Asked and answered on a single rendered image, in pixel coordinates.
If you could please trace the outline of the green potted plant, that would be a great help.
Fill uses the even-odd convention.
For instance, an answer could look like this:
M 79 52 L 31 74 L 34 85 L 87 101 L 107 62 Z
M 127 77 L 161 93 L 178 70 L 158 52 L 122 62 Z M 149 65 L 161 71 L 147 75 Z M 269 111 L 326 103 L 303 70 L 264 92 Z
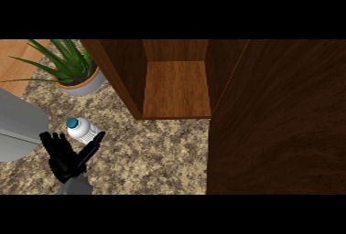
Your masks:
M 53 82 L 62 86 L 78 85 L 96 74 L 96 62 L 87 50 L 84 49 L 79 51 L 69 39 L 51 39 L 51 43 L 62 57 L 59 57 L 35 39 L 28 40 L 28 46 L 32 47 L 54 64 L 53 69 L 25 58 L 10 58 L 47 72 L 53 76 L 53 79 L 47 80 L 47 82 Z

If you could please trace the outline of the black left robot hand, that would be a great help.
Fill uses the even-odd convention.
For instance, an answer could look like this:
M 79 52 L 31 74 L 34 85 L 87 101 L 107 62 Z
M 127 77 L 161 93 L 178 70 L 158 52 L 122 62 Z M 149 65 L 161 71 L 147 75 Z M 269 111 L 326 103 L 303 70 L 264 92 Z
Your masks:
M 63 133 L 42 132 L 39 134 L 39 140 L 50 156 L 48 166 L 60 183 L 66 183 L 87 170 L 87 161 L 100 148 L 103 136 L 105 132 L 99 132 L 79 153 L 75 153 Z

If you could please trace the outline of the grey plant pot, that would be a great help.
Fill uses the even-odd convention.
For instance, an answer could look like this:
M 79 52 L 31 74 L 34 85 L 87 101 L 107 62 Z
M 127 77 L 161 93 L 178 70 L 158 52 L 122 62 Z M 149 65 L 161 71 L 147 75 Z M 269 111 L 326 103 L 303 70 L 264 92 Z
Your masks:
M 96 68 L 91 77 L 82 83 L 73 86 L 63 86 L 59 83 L 56 83 L 54 85 L 71 96 L 81 97 L 88 95 L 102 86 L 103 82 L 105 82 L 105 76 L 102 74 L 100 68 Z

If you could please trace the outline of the white bottle with teal cap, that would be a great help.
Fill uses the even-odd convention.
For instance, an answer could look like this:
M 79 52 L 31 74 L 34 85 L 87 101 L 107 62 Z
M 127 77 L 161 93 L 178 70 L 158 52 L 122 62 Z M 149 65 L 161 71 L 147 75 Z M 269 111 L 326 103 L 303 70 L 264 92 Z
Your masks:
M 88 144 L 100 130 L 85 118 L 69 118 L 66 120 L 68 135 L 79 143 Z

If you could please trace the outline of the brown wooden cabinet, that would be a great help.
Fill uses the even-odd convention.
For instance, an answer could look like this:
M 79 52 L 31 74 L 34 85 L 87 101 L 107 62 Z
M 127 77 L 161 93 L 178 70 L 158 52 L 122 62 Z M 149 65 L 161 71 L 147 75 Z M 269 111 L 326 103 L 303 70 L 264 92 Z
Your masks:
M 84 39 L 137 120 L 208 119 L 248 42 L 239 39 Z

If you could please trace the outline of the dark wooden cabinet door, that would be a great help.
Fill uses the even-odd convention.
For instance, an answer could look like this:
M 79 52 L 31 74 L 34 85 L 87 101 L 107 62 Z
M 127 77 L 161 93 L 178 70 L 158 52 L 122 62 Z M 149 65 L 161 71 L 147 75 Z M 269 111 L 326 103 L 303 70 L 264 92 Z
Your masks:
M 346 40 L 251 40 L 208 130 L 211 194 L 346 194 Z

